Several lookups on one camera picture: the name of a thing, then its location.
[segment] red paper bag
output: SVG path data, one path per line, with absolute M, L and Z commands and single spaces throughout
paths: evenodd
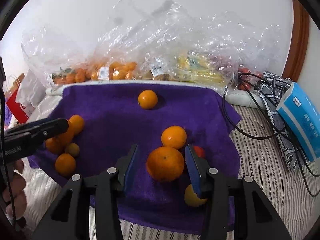
M 19 123 L 25 123 L 35 108 L 31 104 L 24 107 L 20 103 L 16 103 L 17 92 L 18 89 L 9 97 L 7 106 Z

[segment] black clamp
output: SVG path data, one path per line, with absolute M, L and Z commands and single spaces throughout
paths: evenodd
M 115 167 L 100 175 L 82 178 L 75 174 L 52 203 L 33 240 L 89 240 L 90 195 L 96 196 L 97 239 L 123 240 L 116 198 L 130 190 L 136 170 L 137 145 L 120 158 Z M 207 161 L 199 158 L 192 146 L 185 159 L 194 192 L 208 198 L 201 240 L 225 240 L 228 232 L 229 196 L 235 201 L 236 240 L 291 239 L 278 213 L 250 176 L 227 178 Z

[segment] metal screw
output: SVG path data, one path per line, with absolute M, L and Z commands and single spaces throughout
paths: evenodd
M 209 169 L 209 173 L 211 174 L 217 174 L 218 173 L 218 170 L 216 168 L 210 168 Z
M 80 178 L 81 178 L 81 176 L 80 176 L 79 174 L 75 174 L 75 175 L 72 176 L 72 180 L 73 180 L 73 181 L 77 181 L 77 180 L 79 180 Z
M 244 180 L 246 181 L 246 182 L 253 182 L 253 178 L 252 177 L 250 177 L 250 176 L 245 176 L 244 177 Z
M 110 167 L 109 169 L 107 169 L 107 172 L 109 173 L 109 174 L 113 174 L 113 173 L 115 173 L 117 171 L 117 169 L 115 168 L 115 167 Z

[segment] white wall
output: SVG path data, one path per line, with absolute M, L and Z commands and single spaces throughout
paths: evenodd
M 320 30 L 310 18 L 310 33 L 306 58 L 298 79 L 298 84 L 320 111 Z
M 74 39 L 87 53 L 105 31 L 105 22 L 118 0 L 30 0 L 14 19 L 0 43 L 6 75 L 27 71 L 20 41 L 23 30 L 50 24 Z M 135 5 L 150 13 L 164 0 L 135 0 Z M 258 28 L 280 25 L 282 60 L 271 71 L 281 74 L 289 51 L 292 33 L 292 0 L 175 0 L 194 17 L 234 11 Z

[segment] bed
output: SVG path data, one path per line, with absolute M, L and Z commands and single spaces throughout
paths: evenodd
M 47 117 L 61 99 L 60 95 L 46 96 L 29 121 Z M 269 123 L 258 109 L 237 105 L 233 107 L 242 117 L 238 127 L 243 131 L 255 136 L 271 134 Z M 236 129 L 231 132 L 230 138 L 240 155 L 238 177 L 252 176 L 279 213 L 292 239 L 303 239 L 320 215 L 319 196 L 312 198 L 308 194 L 300 171 L 291 174 L 288 172 L 276 139 L 253 140 L 245 137 Z M 41 169 L 30 168 L 26 158 L 23 161 L 25 164 L 23 176 L 27 182 L 25 193 L 28 202 L 25 213 L 27 220 L 25 233 L 31 236 L 45 211 L 59 194 L 61 187 Z M 309 166 L 315 173 L 319 173 L 317 161 Z M 305 174 L 311 191 L 316 192 L 318 179 L 312 177 L 308 171 Z M 124 239 L 128 240 L 200 238 L 197 235 L 148 228 L 125 220 L 120 220 L 120 223 Z M 90 239 L 96 239 L 95 209 L 92 207 L 90 207 Z M 228 233 L 227 239 L 233 239 L 233 232 Z

